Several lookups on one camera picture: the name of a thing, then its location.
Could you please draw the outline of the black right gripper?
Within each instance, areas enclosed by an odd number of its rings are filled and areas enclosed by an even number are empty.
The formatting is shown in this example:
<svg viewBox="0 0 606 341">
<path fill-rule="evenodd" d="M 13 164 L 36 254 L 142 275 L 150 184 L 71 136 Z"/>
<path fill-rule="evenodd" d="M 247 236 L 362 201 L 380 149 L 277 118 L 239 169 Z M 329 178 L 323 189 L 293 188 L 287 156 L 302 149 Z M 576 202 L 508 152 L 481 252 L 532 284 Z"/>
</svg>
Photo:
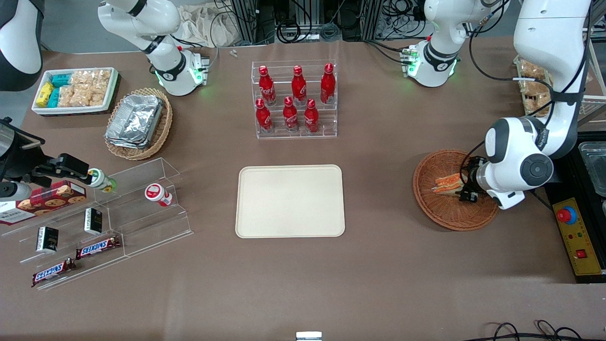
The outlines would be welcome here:
<svg viewBox="0 0 606 341">
<path fill-rule="evenodd" d="M 61 153 L 57 162 L 41 164 L 41 147 L 23 149 L 24 145 L 32 142 L 24 137 L 15 137 L 10 145 L 1 143 L 0 170 L 2 179 L 15 179 L 20 181 L 24 175 L 29 173 L 29 183 L 41 187 L 50 187 L 54 179 L 70 178 L 76 179 L 86 185 L 91 184 L 89 164 L 82 160 Z"/>
</svg>

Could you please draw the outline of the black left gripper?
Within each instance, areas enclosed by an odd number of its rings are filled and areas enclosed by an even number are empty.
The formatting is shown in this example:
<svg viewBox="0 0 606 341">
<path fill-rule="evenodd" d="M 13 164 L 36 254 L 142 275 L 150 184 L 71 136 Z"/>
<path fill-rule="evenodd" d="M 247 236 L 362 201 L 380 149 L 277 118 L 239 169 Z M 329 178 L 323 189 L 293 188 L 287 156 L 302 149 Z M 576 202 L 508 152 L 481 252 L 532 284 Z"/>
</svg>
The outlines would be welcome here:
<svg viewBox="0 0 606 341">
<path fill-rule="evenodd" d="M 460 170 L 460 179 L 464 184 L 464 190 L 459 192 L 459 201 L 476 202 L 478 193 L 473 190 L 483 190 L 479 184 L 479 169 L 488 162 L 486 157 L 471 157 Z"/>
</svg>

